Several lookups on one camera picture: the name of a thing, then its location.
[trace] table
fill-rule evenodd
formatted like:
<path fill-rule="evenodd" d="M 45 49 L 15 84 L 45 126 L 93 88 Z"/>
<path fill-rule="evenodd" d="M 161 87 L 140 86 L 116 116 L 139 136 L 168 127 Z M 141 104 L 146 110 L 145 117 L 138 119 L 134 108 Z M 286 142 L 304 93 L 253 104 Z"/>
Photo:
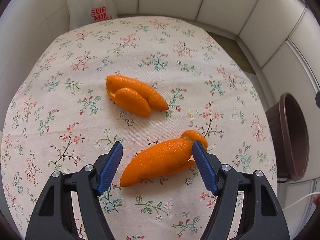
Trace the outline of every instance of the table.
<path fill-rule="evenodd" d="M 104 80 L 113 74 L 149 84 L 166 99 L 169 110 L 143 118 L 113 104 Z M 20 233 L 25 236 L 53 171 L 76 172 L 120 141 L 123 159 L 100 198 L 116 239 L 199 239 L 216 199 L 196 167 L 119 186 L 135 154 L 188 129 L 201 132 L 208 152 L 222 163 L 248 173 L 262 170 L 276 191 L 275 153 L 259 96 L 203 29 L 174 18 L 132 17 L 59 36 L 17 91 L 5 120 L 1 172 Z M 230 237 L 236 234 L 242 199 L 240 192 Z M 85 239 L 77 203 L 74 209 Z"/>

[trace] brown bucket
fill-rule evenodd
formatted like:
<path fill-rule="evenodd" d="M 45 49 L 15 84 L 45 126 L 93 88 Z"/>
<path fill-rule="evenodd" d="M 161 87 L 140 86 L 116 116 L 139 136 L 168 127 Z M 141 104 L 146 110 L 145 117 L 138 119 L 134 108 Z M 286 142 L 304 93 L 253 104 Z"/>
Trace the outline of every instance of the brown bucket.
<path fill-rule="evenodd" d="M 290 93 L 281 95 L 266 111 L 276 153 L 277 176 L 297 181 L 306 173 L 309 160 L 307 124 L 297 100 Z"/>

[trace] orange peel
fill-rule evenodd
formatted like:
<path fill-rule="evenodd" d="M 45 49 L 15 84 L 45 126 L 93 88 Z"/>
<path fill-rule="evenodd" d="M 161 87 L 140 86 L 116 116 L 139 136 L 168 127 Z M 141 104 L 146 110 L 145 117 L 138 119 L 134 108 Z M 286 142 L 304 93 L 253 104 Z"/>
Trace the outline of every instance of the orange peel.
<path fill-rule="evenodd" d="M 142 179 L 152 179 L 184 171 L 195 161 L 189 160 L 192 155 L 192 144 L 199 140 L 205 150 L 207 140 L 197 131 L 187 130 L 178 139 L 172 139 L 153 145 L 135 156 L 124 169 L 120 185 L 128 187 Z"/>
<path fill-rule="evenodd" d="M 143 117 L 151 115 L 151 108 L 168 110 L 167 102 L 152 87 L 125 76 L 106 77 L 107 94 L 117 105 Z"/>

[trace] plastic bag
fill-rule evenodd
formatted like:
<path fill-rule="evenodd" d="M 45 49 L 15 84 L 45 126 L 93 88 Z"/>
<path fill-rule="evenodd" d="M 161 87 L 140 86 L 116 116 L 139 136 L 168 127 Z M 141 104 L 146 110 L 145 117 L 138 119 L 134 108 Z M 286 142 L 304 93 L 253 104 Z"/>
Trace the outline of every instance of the plastic bag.
<path fill-rule="evenodd" d="M 81 26 L 117 18 L 112 0 L 67 0 L 70 30 Z"/>

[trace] metal screw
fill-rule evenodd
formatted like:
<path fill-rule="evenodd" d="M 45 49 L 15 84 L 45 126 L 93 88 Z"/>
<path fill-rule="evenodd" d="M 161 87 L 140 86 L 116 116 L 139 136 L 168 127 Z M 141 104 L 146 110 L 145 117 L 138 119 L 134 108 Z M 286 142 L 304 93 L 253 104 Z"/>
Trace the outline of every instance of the metal screw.
<path fill-rule="evenodd" d="M 91 164 L 87 165 L 84 167 L 85 171 L 92 171 L 93 170 L 93 166 Z"/>
<path fill-rule="evenodd" d="M 52 173 L 52 177 L 56 178 L 56 177 L 59 177 L 60 176 L 60 172 L 59 171 L 54 171 Z"/>
<path fill-rule="evenodd" d="M 257 171 L 256 171 L 256 175 L 257 175 L 258 177 L 262 177 L 262 176 L 263 176 L 263 172 L 262 172 L 262 171 L 257 170 Z"/>
<path fill-rule="evenodd" d="M 224 171 L 230 171 L 231 167 L 230 167 L 228 164 L 223 164 L 223 165 L 222 165 L 222 169 L 223 169 Z"/>

